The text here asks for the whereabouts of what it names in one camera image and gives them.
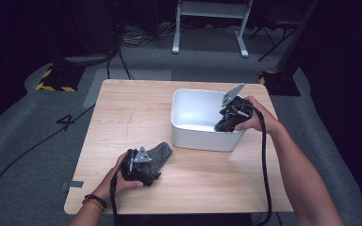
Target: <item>white metal stand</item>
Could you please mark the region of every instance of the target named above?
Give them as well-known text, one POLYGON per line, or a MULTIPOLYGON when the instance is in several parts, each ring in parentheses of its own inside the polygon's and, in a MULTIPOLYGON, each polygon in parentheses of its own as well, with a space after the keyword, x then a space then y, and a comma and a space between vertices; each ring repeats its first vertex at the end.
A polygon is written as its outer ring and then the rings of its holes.
POLYGON ((235 32, 240 53, 243 57, 248 57, 245 42, 242 39, 246 22, 252 7, 252 0, 247 4, 225 4, 225 3, 207 3, 207 2, 189 2, 178 0, 175 34, 173 41, 173 53, 179 53, 180 45, 180 22, 181 15, 185 16, 204 16, 242 19, 239 31, 235 32))

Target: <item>table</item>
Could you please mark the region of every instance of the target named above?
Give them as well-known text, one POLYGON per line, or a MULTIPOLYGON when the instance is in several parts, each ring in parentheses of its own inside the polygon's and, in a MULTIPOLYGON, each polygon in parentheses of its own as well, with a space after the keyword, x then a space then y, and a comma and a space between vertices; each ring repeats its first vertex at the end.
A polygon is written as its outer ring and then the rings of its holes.
POLYGON ((247 0, 246 4, 226 4, 210 2, 190 2, 178 0, 177 15, 175 24, 175 34, 173 41, 173 53, 179 53, 180 45, 180 24, 181 16, 203 16, 203 17, 221 17, 241 19, 239 31, 235 32, 240 54, 242 57, 248 57, 245 42, 243 41, 243 32, 249 18, 253 0, 247 0))
MULTIPOLYGON (((74 181, 64 205, 76 214, 91 193, 129 148, 154 148, 168 142, 173 154, 150 187, 116 197, 119 214, 188 214, 267 212, 261 168, 261 133, 248 130, 232 152, 187 150, 172 145, 171 110, 178 89, 228 91, 239 84, 143 80, 104 81, 82 148, 74 181)), ((268 92, 248 84, 241 96, 254 95, 275 115, 268 92)), ((274 212, 292 211, 270 137, 267 167, 274 212)))

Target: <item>white plastic container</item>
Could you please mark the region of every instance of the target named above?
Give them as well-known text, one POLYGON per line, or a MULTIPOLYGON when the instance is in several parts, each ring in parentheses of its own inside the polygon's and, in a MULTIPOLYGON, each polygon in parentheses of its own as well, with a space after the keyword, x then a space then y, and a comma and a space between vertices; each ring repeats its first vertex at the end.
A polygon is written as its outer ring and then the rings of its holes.
POLYGON ((179 89, 173 96, 172 139, 179 148, 230 152, 244 131, 215 132, 225 92, 179 89))

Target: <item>bracelet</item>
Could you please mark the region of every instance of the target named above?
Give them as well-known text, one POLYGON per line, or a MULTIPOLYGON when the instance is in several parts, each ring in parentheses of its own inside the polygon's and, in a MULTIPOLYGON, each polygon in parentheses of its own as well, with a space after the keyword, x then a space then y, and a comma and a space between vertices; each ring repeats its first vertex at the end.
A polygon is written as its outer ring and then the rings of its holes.
POLYGON ((101 204, 100 202, 96 201, 96 200, 85 199, 85 200, 82 202, 82 204, 85 204, 85 203, 87 203, 87 202, 88 202, 88 203, 93 203, 93 204, 97 205, 102 211, 105 210, 104 206, 102 206, 102 204, 101 204))
POLYGON ((96 201, 100 202, 105 209, 107 208, 107 203, 106 203, 106 201, 102 200, 101 198, 99 198, 99 197, 97 197, 97 196, 95 196, 95 195, 92 195, 92 194, 86 195, 86 196, 85 196, 85 199, 88 199, 88 200, 89 200, 89 199, 91 199, 91 200, 96 200, 96 201))

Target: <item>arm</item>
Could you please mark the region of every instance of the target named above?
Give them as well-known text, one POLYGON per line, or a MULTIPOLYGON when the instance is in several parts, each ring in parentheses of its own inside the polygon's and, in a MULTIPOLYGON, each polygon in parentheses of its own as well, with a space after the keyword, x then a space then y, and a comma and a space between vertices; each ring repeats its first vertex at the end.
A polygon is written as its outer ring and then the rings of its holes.
MULTIPOLYGON (((119 159, 117 160, 116 166, 112 168, 107 175, 105 176, 104 180, 101 184, 96 187, 96 189, 92 192, 92 195, 98 196, 101 199, 105 200, 106 202, 110 202, 110 181, 113 178, 116 169, 120 166, 123 158, 125 157, 125 153, 122 154, 119 159)), ((126 181, 121 173, 117 174, 117 185, 116 185, 116 193, 118 195, 123 190, 131 189, 134 187, 143 186, 143 183, 140 181, 126 181)), ((99 208, 98 205, 90 202, 86 202, 83 204, 81 209, 75 215, 74 219, 70 223, 70 225, 98 225, 99 218, 102 215, 102 210, 99 208)))
MULTIPOLYGON (((331 196, 319 173, 296 145, 284 125, 255 98, 246 98, 264 116, 267 133, 278 155, 281 176, 299 225, 343 225, 331 196)), ((256 114, 236 130, 254 128, 260 131, 256 114)))

